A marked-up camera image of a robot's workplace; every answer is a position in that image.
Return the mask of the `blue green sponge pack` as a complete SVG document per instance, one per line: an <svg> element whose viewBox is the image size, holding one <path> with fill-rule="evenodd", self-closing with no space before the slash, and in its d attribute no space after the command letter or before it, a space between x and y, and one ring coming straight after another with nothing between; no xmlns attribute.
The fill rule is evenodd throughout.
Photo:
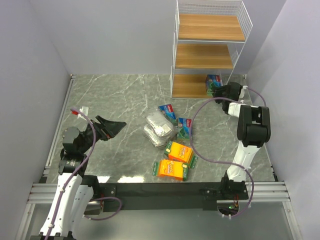
<svg viewBox="0 0 320 240"><path fill-rule="evenodd" d="M208 74L205 79L205 89L208 96L212 96L216 89L223 86L223 82L220 75Z"/></svg>
<svg viewBox="0 0 320 240"><path fill-rule="evenodd" d="M187 143L190 140L190 128L192 119L179 117L177 119L178 132L177 140L181 143Z"/></svg>
<svg viewBox="0 0 320 240"><path fill-rule="evenodd" d="M160 105L158 109L174 126L178 126L177 117L171 104Z"/></svg>

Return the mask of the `blue green sponge pack back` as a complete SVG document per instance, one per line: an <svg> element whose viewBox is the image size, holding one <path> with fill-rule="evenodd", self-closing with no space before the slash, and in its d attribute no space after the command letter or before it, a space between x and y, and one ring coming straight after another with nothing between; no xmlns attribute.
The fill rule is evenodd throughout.
<svg viewBox="0 0 320 240"><path fill-rule="evenodd" d="M171 104L160 105L158 109L174 126L178 126L177 117Z"/></svg>

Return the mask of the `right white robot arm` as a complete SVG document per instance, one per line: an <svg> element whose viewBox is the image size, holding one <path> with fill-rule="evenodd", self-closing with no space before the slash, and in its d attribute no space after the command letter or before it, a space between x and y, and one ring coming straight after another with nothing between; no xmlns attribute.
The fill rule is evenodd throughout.
<svg viewBox="0 0 320 240"><path fill-rule="evenodd" d="M248 89L246 85L229 82L211 89L224 113L238 119L238 146L232 164L221 179L220 192L225 197L240 196L247 191L245 181L256 153L271 138L270 110L265 102L263 106L240 102Z"/></svg>

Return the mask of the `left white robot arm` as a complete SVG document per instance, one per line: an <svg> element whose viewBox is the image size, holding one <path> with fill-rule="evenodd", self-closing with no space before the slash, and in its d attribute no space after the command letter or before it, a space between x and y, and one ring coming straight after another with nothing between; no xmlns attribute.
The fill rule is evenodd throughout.
<svg viewBox="0 0 320 240"><path fill-rule="evenodd" d="M123 121L110 121L96 116L88 120L84 131L67 128L62 136L58 180L54 198L46 220L32 240L75 240L81 218L88 203L103 199L100 183L95 175L86 175L89 157L97 141L114 138L125 126Z"/></svg>

